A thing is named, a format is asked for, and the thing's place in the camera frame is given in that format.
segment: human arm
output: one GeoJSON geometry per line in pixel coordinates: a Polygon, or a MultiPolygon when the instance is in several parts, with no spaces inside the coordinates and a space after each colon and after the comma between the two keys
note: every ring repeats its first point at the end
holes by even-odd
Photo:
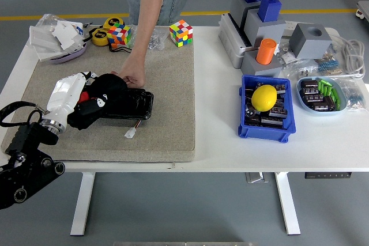
{"type": "Polygon", "coordinates": [[[145,84],[146,52],[162,3],[163,0],[141,0],[135,44],[121,71],[117,73],[130,88],[145,84]]]}

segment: person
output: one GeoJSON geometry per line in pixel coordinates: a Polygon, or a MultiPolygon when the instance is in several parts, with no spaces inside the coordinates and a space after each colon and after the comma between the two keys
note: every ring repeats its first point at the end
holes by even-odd
{"type": "Polygon", "coordinates": [[[145,85],[145,57],[152,32],[156,25],[176,23],[187,0],[127,0],[129,24],[137,25],[137,34],[131,54],[123,63],[120,76],[129,88],[145,85]]]}

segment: yellow tape measure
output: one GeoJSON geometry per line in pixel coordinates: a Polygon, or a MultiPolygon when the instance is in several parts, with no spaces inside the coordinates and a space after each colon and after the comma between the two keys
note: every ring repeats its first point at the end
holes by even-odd
{"type": "Polygon", "coordinates": [[[120,17],[110,17],[107,20],[105,20],[103,28],[109,30],[116,23],[124,24],[125,22],[120,17]]]}
{"type": "Polygon", "coordinates": [[[97,46],[107,46],[109,44],[108,31],[116,23],[124,24],[125,22],[119,17],[110,17],[105,20],[103,27],[92,33],[92,43],[97,46]]]}
{"type": "Polygon", "coordinates": [[[96,46],[108,45],[108,31],[109,29],[99,28],[92,33],[92,43],[96,46]]]}

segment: yellow lemon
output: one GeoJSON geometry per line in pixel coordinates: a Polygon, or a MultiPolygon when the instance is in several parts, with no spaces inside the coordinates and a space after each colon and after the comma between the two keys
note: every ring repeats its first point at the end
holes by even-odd
{"type": "Polygon", "coordinates": [[[277,101],[277,91],[274,86],[262,85],[258,87],[251,98],[253,107],[259,112],[266,112],[273,108],[277,101]]]}

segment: gray cube with hole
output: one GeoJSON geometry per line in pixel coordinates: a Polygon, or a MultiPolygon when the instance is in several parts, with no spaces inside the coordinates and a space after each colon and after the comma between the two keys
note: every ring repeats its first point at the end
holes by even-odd
{"type": "Polygon", "coordinates": [[[332,39],[321,24],[298,23],[289,46],[298,59],[321,59],[332,39]]]}

